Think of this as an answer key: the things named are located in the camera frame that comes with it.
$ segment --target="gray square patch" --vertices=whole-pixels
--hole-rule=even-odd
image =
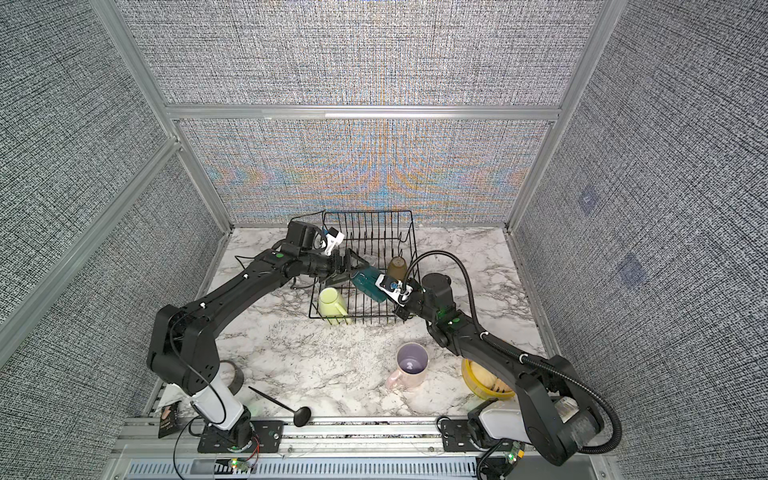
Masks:
[[[589,215],[598,205],[599,200],[600,196],[598,191],[594,189],[594,185],[587,185],[581,191],[581,195],[579,195],[578,204],[584,211],[584,215]]]
[[[627,253],[627,256],[619,262],[618,270],[621,281],[630,289],[635,288],[645,280],[645,269],[632,252]]]

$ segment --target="textured wall panel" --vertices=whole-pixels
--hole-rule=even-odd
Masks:
[[[172,103],[559,104],[599,0],[118,0]]]
[[[766,25],[630,2],[515,232],[625,478],[766,477]]]
[[[2,323],[165,135],[88,2],[0,18]]]
[[[411,208],[418,221],[504,222],[543,121],[188,120],[234,223],[322,208]]]
[[[145,363],[155,313],[192,300],[219,238],[171,159],[0,369],[1,477],[99,476],[157,378]],[[43,468],[24,466],[31,452]]]

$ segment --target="black tape roll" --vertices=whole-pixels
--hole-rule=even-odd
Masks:
[[[235,378],[233,378],[232,382],[227,386],[230,392],[232,392],[232,395],[235,395],[240,391],[240,389],[243,388],[243,384],[245,383],[245,375],[243,374],[243,370],[241,370],[239,366],[235,365],[235,362],[232,360],[221,360],[219,363],[226,363],[235,369]]]

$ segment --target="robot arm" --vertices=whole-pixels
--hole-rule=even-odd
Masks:
[[[313,248],[320,234],[325,245]],[[216,338],[250,305],[290,279],[306,274],[328,277],[349,270],[350,257],[328,250],[343,235],[292,221],[275,249],[256,255],[245,270],[213,292],[181,308],[167,305],[155,316],[147,366],[167,383],[192,397],[193,407],[227,439],[243,448],[251,439],[250,413],[218,376]]]
[[[324,244],[315,248],[318,235],[324,238]],[[191,396],[198,413],[219,429],[220,436],[226,436],[235,450],[246,448],[251,440],[250,413],[218,376],[216,337],[248,306],[296,276],[326,279],[349,275],[356,269],[354,253],[347,250],[342,256],[333,249],[342,238],[334,229],[325,231],[309,223],[291,221],[286,238],[259,253],[232,280],[181,308],[168,305],[157,313],[147,366],[165,382],[178,385]],[[396,304],[396,315],[404,320],[411,314],[421,316],[438,345],[479,363],[512,386],[528,441],[550,463],[562,465],[574,453],[584,452],[583,445],[603,429],[604,423],[594,395],[588,394],[573,366],[560,356],[544,359],[529,354],[484,331],[477,319],[456,308],[450,284],[450,278],[440,273],[425,275],[421,283],[409,278],[404,285],[384,274],[376,281],[376,286]],[[573,398],[578,411],[563,420],[550,392]],[[598,403],[606,408],[600,399]],[[491,439],[482,422],[472,424],[470,420],[470,424],[475,426],[478,442],[489,446]]]

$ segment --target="mounting plate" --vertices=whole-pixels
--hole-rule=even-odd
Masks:
[[[280,440],[283,439],[283,422],[280,420],[251,421],[253,434],[259,436],[260,453],[277,453],[280,449]],[[227,443],[223,440],[222,434],[215,432],[215,427],[206,425],[203,435],[200,436],[200,443],[197,444],[198,453],[253,453],[256,450],[256,443],[251,442],[247,448],[240,452],[232,452],[227,448]]]
[[[480,452],[469,437],[468,419],[440,421],[438,430],[442,432],[442,449],[446,452]]]

